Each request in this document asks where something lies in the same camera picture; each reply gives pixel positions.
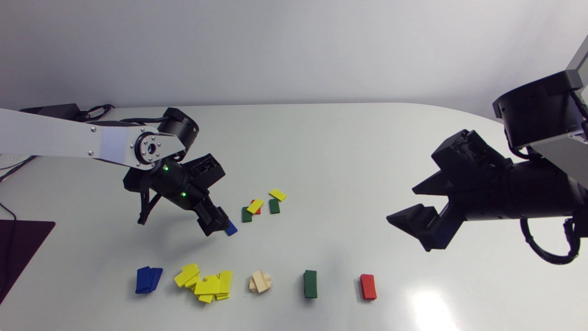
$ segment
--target yellow block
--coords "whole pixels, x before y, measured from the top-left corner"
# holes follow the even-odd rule
[[[220,288],[219,293],[229,293],[230,292],[230,283],[233,279],[233,272],[230,270],[223,270],[220,272],[219,280],[220,280]]]
[[[216,275],[208,276],[204,282],[196,283],[196,287],[194,287],[194,294],[219,294],[220,287],[221,281],[216,278]]]
[[[228,298],[229,298],[229,294],[217,294],[216,295],[216,301],[225,300],[225,299],[228,299]]]
[[[215,298],[214,294],[206,294],[206,295],[198,296],[198,300],[200,300],[202,302],[206,302],[206,303],[211,303],[212,300],[214,300],[214,298]]]
[[[188,280],[184,284],[184,286],[186,286],[186,287],[192,287],[192,286],[196,285],[196,283],[201,282],[202,279],[200,279],[200,276],[199,275],[200,275],[200,273],[198,273],[196,276],[190,278],[190,280]]]
[[[269,195],[280,200],[284,201],[285,198],[287,198],[288,196],[286,194],[283,194],[280,190],[278,190],[277,188],[274,188],[273,190],[271,190],[269,192]]]
[[[263,200],[255,199],[247,208],[249,214],[255,214],[263,206]]]
[[[175,276],[173,280],[176,281],[178,287],[182,287],[188,280],[198,275],[198,273],[200,273],[200,270],[198,269],[198,265],[196,263],[186,264],[182,267],[182,272]]]

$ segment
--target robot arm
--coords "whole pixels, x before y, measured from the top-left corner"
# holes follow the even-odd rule
[[[413,188],[415,194],[447,196],[448,204],[415,205],[387,216],[390,224],[417,238],[426,251],[445,249],[464,221],[520,219],[525,240],[544,260],[570,263],[588,237],[588,107],[580,96],[588,82],[588,37],[568,70],[514,89],[494,103],[505,124],[513,163],[475,131],[445,140],[432,158],[440,168]],[[526,148],[528,153],[520,150]],[[541,249],[527,219],[571,216],[564,224],[570,251]]]
[[[196,122],[179,109],[168,108],[157,119],[89,123],[5,109],[0,109],[0,118],[0,153],[86,157],[129,167],[123,182],[127,190],[141,194],[139,224],[145,224],[164,197],[194,211],[207,236],[229,226],[226,213],[212,203],[208,191],[225,175],[221,165],[210,154],[179,163],[199,131]],[[142,122],[160,125],[155,128]],[[151,201],[150,189],[156,192]]]

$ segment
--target pile of yellow blocks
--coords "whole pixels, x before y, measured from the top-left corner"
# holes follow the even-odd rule
[[[191,289],[198,300],[206,303],[211,303],[215,298],[217,300],[228,299],[232,279],[233,272],[224,270],[219,274],[204,277],[203,281],[196,263],[183,266],[182,272],[173,278],[178,287]]]

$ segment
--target white wall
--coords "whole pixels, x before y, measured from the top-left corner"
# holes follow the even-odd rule
[[[0,107],[407,101],[493,117],[585,0],[4,0]]]

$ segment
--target green block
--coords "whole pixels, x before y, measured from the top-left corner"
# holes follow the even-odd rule
[[[269,213],[270,214],[279,214],[280,213],[280,200],[278,199],[269,199]]]
[[[249,214],[249,212],[247,211],[248,207],[243,207],[243,209],[241,209],[241,216],[243,217],[243,223],[247,223],[247,222],[251,222],[253,220],[253,215]]]
[[[307,299],[316,299],[316,270],[307,270],[304,272],[304,297]]]

